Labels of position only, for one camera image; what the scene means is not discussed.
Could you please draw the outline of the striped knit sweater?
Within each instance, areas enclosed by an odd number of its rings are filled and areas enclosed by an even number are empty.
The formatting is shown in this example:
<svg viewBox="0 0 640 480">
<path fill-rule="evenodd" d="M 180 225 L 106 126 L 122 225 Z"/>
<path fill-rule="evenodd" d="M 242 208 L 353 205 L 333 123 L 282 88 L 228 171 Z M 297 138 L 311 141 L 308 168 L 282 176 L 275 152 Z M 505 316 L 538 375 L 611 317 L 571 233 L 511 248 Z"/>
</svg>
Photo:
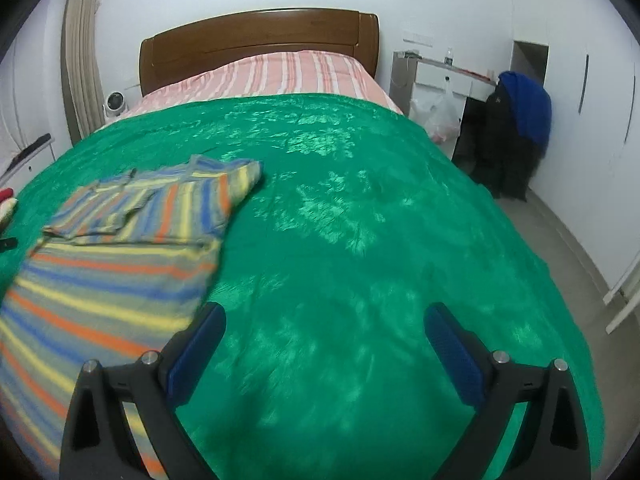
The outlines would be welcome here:
<svg viewBox="0 0 640 480">
<path fill-rule="evenodd" d="M 40 477 L 58 476 L 81 365 L 131 362 L 192 322 L 261 175 L 195 155 L 78 188 L 43 227 L 1 300 L 1 415 Z"/>
</svg>

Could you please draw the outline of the black clothes on chair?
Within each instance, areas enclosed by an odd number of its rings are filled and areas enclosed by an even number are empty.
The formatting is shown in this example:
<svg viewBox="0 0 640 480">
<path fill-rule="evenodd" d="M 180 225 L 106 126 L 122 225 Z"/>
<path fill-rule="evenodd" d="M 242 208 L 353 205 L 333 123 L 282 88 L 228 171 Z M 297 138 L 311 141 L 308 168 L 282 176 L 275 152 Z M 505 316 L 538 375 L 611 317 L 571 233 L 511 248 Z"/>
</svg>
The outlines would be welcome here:
<svg viewBox="0 0 640 480">
<path fill-rule="evenodd" d="M 518 133 L 503 84 L 498 84 L 485 103 L 482 126 L 473 134 L 473 152 L 470 177 L 475 183 L 495 198 L 526 202 L 529 180 L 540 163 L 542 149 Z"/>
</svg>

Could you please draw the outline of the green satin bedspread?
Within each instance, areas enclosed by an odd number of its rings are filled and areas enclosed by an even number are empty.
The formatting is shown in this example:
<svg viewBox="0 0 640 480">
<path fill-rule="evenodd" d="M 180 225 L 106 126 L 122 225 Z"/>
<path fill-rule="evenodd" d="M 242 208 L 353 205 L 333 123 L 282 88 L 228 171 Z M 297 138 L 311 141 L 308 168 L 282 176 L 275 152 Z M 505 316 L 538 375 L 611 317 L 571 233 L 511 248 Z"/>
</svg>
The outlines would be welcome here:
<svg viewBox="0 0 640 480">
<path fill-rule="evenodd" d="M 548 266 L 418 125 L 369 101 L 194 102 L 93 133 L 18 194 L 1 300 L 78 188 L 195 155 L 262 164 L 202 302 L 226 310 L 224 339 L 177 412 L 219 477 L 430 478 L 473 416 L 425 337 L 434 302 L 516 362 L 565 360 L 600 464 L 592 359 Z"/>
</svg>

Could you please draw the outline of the striped folded garment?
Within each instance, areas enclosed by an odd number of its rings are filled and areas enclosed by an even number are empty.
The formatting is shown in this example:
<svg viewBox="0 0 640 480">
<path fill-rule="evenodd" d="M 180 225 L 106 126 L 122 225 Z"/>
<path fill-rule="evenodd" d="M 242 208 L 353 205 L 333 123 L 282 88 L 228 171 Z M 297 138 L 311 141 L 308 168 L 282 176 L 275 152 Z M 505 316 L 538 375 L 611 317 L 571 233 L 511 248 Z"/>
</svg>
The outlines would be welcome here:
<svg viewBox="0 0 640 480">
<path fill-rule="evenodd" d="M 11 221 L 14 210 L 17 205 L 17 199 L 10 197 L 0 203 L 0 231 L 3 231 Z"/>
</svg>

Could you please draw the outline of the red folded garment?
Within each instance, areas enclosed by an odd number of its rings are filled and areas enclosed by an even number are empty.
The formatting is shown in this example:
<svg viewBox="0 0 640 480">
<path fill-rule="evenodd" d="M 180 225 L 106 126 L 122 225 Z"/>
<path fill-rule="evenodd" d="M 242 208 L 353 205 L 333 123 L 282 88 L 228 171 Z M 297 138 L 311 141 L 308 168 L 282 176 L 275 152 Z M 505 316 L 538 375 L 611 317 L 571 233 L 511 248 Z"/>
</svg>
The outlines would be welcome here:
<svg viewBox="0 0 640 480">
<path fill-rule="evenodd" d="M 2 188 L 2 190 L 0 191 L 0 202 L 4 202 L 5 200 L 13 196 L 14 196 L 13 188 Z"/>
</svg>

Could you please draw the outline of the white side cabinet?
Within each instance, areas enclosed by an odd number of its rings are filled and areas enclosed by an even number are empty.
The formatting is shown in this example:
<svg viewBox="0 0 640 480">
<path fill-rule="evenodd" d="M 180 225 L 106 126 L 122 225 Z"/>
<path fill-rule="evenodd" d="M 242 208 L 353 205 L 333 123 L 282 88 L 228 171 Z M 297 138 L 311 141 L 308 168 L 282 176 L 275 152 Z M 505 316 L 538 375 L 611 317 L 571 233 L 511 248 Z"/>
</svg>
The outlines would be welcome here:
<svg viewBox="0 0 640 480">
<path fill-rule="evenodd" d="M 12 188 L 18 194 L 29 182 L 55 162 L 53 138 L 50 133 L 40 136 L 18 154 L 1 176 L 1 188 Z"/>
</svg>

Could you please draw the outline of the small white fan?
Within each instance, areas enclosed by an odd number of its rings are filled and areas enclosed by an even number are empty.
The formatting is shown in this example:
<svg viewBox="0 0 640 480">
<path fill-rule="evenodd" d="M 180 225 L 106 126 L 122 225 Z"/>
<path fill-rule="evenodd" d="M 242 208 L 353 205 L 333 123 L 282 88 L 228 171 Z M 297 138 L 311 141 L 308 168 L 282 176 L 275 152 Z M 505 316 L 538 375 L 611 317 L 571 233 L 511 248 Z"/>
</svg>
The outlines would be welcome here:
<svg viewBox="0 0 640 480">
<path fill-rule="evenodd" d="M 103 113 L 107 122 L 119 118 L 127 110 L 126 96 L 120 91 L 111 92 L 103 102 Z"/>
</svg>

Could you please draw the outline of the blue garment on chair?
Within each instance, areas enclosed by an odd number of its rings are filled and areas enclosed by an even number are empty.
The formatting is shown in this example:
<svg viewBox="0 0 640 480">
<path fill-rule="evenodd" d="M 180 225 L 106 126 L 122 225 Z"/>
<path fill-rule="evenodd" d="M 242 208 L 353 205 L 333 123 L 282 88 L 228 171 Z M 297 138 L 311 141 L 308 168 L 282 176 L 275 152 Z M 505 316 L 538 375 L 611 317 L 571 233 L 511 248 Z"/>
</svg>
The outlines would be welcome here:
<svg viewBox="0 0 640 480">
<path fill-rule="evenodd" d="M 548 92 L 529 76 L 512 70 L 499 75 L 499 84 L 509 96 L 518 134 L 545 151 L 549 144 L 552 121 Z"/>
</svg>

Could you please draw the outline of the white plastic bag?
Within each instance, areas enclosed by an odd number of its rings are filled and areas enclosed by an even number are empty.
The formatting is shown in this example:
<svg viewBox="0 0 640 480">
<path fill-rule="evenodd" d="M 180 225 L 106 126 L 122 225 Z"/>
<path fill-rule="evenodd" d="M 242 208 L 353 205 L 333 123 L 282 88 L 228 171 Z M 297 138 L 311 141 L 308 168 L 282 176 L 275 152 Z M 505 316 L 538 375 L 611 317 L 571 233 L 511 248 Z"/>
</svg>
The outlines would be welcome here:
<svg viewBox="0 0 640 480">
<path fill-rule="evenodd" d="M 427 103 L 412 98 L 409 118 L 421 126 L 436 144 L 457 139 L 460 134 L 461 119 L 454 92 L 450 88 L 450 78 L 445 78 L 444 90 L 433 101 Z"/>
</svg>

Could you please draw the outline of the beige curtain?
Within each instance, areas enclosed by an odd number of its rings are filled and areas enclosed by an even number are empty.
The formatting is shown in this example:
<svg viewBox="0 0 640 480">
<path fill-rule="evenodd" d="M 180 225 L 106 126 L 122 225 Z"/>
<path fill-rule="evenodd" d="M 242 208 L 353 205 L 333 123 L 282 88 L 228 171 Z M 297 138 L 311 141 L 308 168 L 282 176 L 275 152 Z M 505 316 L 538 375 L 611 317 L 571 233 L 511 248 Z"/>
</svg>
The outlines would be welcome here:
<svg viewBox="0 0 640 480">
<path fill-rule="evenodd" d="M 62 95 L 72 144 L 104 125 L 103 90 L 96 62 L 98 0 L 66 0 L 61 42 Z"/>
</svg>

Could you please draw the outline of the white desk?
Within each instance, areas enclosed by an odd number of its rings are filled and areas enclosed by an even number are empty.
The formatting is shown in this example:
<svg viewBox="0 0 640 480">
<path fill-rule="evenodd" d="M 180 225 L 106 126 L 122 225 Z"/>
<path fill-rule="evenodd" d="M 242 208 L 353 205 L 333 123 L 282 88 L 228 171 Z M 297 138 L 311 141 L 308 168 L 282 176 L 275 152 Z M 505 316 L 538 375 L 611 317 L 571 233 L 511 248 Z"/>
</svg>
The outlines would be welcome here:
<svg viewBox="0 0 640 480">
<path fill-rule="evenodd" d="M 393 54 L 390 97 L 407 117 L 410 100 L 416 98 L 427 103 L 433 101 L 444 90 L 446 77 L 450 78 L 450 88 L 454 92 L 461 119 L 460 134 L 457 139 L 438 145 L 449 159 L 453 159 L 462 133 L 466 108 L 469 104 L 485 102 L 494 92 L 496 84 L 491 79 L 424 58 L 414 51 L 396 51 Z"/>
</svg>

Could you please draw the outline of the small bottle on desk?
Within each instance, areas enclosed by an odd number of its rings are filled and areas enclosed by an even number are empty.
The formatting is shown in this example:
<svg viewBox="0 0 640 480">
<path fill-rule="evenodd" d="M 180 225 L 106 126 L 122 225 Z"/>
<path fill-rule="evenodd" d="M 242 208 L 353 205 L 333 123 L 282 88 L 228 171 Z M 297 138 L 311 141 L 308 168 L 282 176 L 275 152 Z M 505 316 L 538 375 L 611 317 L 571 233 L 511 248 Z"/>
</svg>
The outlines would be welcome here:
<svg viewBox="0 0 640 480">
<path fill-rule="evenodd" d="M 454 64 L 454 57 L 452 56 L 452 49 L 448 49 L 445 55 L 445 64 L 452 66 Z"/>
</svg>

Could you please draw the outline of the white wardrobe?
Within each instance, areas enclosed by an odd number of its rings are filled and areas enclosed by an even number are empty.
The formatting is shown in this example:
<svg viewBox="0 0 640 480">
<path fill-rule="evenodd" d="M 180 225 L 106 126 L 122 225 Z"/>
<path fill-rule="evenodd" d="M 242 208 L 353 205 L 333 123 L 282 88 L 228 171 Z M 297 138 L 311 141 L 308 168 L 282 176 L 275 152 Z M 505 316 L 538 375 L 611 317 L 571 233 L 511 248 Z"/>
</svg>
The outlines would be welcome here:
<svg viewBox="0 0 640 480">
<path fill-rule="evenodd" d="M 512 0 L 548 47 L 552 127 L 534 193 L 614 287 L 639 252 L 639 45 L 610 0 Z"/>
</svg>

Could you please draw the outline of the pink striped bed sheet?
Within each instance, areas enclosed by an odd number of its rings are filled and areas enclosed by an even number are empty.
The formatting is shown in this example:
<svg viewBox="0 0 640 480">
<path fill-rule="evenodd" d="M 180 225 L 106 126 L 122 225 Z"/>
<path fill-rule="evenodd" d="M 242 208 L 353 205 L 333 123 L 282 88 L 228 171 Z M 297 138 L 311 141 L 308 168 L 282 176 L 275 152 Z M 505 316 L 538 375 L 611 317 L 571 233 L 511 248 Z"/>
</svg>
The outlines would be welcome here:
<svg viewBox="0 0 640 480">
<path fill-rule="evenodd" d="M 274 52 L 241 58 L 157 89 L 131 110 L 107 121 L 157 112 L 192 102 L 247 96 L 327 93 L 369 101 L 398 113 L 400 108 L 363 65 L 346 54 L 317 50 Z"/>
</svg>

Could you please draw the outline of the brown wooden headboard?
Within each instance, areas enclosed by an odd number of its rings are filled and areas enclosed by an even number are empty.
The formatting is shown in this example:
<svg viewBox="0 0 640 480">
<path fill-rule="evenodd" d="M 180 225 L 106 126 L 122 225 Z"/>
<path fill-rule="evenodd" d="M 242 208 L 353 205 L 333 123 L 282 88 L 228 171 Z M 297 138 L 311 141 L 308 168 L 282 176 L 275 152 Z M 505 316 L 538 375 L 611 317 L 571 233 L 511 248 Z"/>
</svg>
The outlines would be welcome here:
<svg viewBox="0 0 640 480">
<path fill-rule="evenodd" d="M 140 91 L 147 96 L 241 58 L 303 50 L 349 55 L 375 76 L 380 53 L 378 17 L 342 9 L 267 9 L 168 29 L 141 43 Z"/>
</svg>

